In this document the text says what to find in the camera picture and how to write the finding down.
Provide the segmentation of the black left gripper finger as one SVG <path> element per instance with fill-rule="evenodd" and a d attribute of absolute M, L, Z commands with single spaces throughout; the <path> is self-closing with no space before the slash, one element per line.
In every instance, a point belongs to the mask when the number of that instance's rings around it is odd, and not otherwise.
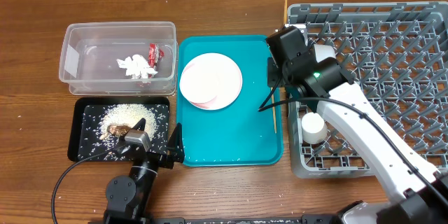
<path fill-rule="evenodd" d="M 177 123 L 166 145 L 167 161 L 174 164 L 175 162 L 183 163 L 185 153 L 183 149 L 182 124 Z"/>
<path fill-rule="evenodd" d="M 144 131 L 145 124 L 146 124 L 146 120 L 145 120 L 144 118 L 142 118 L 142 119 L 140 119 L 140 121 L 139 121 L 135 126 L 133 126 L 133 127 L 131 128 L 131 130 L 141 130 L 141 131 Z M 126 144 L 129 144 L 129 145 L 137 145 L 137 144 L 133 144 L 133 143 L 127 143 L 127 142 L 125 141 L 125 135 L 124 135 L 122 138 L 123 138 L 123 141 L 124 141 Z"/>

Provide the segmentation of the grey bowl with food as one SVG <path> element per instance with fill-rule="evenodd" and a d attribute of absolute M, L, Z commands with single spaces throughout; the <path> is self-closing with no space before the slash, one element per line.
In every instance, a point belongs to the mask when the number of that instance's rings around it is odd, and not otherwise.
<path fill-rule="evenodd" d="M 314 54 L 316 61 L 322 62 L 323 60 L 326 60 L 327 58 L 333 58 L 335 59 L 335 50 L 330 45 L 320 45 L 320 44 L 314 44 L 313 45 Z"/>

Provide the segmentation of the wooden chopstick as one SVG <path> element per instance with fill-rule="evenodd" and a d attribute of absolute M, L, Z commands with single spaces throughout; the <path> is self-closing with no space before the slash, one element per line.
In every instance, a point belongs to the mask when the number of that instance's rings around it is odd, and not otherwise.
<path fill-rule="evenodd" d="M 275 102 L 274 93 L 271 95 L 271 103 L 273 104 Z M 274 126 L 274 133 L 277 133 L 277 114 L 275 107 L 272 107 L 272 118 L 273 118 L 273 126 Z"/>
<path fill-rule="evenodd" d="M 283 24 L 288 23 L 288 0 L 284 0 L 283 6 Z"/>

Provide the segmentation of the white napkin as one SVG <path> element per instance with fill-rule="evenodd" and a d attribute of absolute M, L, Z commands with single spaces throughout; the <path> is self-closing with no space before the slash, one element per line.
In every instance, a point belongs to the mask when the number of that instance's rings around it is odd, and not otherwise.
<path fill-rule="evenodd" d="M 133 55 L 125 59 L 117 59 L 118 67 L 125 69 L 125 75 L 132 79 L 147 79 L 156 75 L 158 72 L 142 55 Z"/>

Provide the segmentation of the red snack wrapper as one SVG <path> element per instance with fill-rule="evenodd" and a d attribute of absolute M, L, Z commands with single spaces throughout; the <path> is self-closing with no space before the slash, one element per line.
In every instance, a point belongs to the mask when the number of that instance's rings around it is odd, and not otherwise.
<path fill-rule="evenodd" d="M 161 51 L 160 46 L 156 43 L 151 43 L 148 53 L 148 65 L 150 68 L 152 68 L 154 71 L 158 70 L 158 62 L 165 56 L 164 52 Z M 148 79 L 152 79 L 156 73 L 149 73 L 148 77 L 145 78 L 144 81 L 142 81 L 139 86 L 140 87 L 146 87 L 151 84 Z"/>

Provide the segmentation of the pink plate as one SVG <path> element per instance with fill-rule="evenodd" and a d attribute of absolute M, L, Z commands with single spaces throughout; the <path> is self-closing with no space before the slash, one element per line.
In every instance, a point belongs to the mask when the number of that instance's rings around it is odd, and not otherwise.
<path fill-rule="evenodd" d="M 218 77 L 218 96 L 212 101 L 204 104 L 189 102 L 193 106 L 204 110 L 219 110 L 231 105 L 231 103 L 238 98 L 242 90 L 243 76 L 240 68 L 235 61 L 228 56 L 216 52 L 209 52 L 196 56 L 190 60 L 189 63 L 202 59 L 210 60 L 215 64 L 215 72 Z"/>

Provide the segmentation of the white cup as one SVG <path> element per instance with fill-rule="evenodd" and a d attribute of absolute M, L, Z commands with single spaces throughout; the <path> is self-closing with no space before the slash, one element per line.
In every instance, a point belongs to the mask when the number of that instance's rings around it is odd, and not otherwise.
<path fill-rule="evenodd" d="M 306 113 L 301 119 L 302 138 L 308 144 L 319 144 L 327 137 L 327 125 L 317 113 Z"/>

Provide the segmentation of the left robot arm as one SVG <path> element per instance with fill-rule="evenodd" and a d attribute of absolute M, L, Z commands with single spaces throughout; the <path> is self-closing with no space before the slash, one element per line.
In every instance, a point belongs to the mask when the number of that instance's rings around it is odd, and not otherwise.
<path fill-rule="evenodd" d="M 119 137 L 114 151 L 133 161 L 127 176 L 112 178 L 106 186 L 107 206 L 103 223 L 152 223 L 146 216 L 146 205 L 158 169 L 173 169 L 185 160 L 182 142 L 182 124 L 178 123 L 165 144 L 164 150 L 153 150 L 145 119 Z"/>

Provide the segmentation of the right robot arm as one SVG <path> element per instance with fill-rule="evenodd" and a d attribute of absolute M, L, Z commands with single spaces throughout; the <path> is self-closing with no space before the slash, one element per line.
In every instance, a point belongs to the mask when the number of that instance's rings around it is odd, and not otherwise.
<path fill-rule="evenodd" d="M 447 175 L 412 150 L 370 105 L 350 71 L 326 45 L 310 45 L 296 26 L 266 38 L 268 84 L 294 88 L 301 102 L 355 148 L 380 182 L 388 202 L 354 202 L 333 223 L 446 223 Z"/>

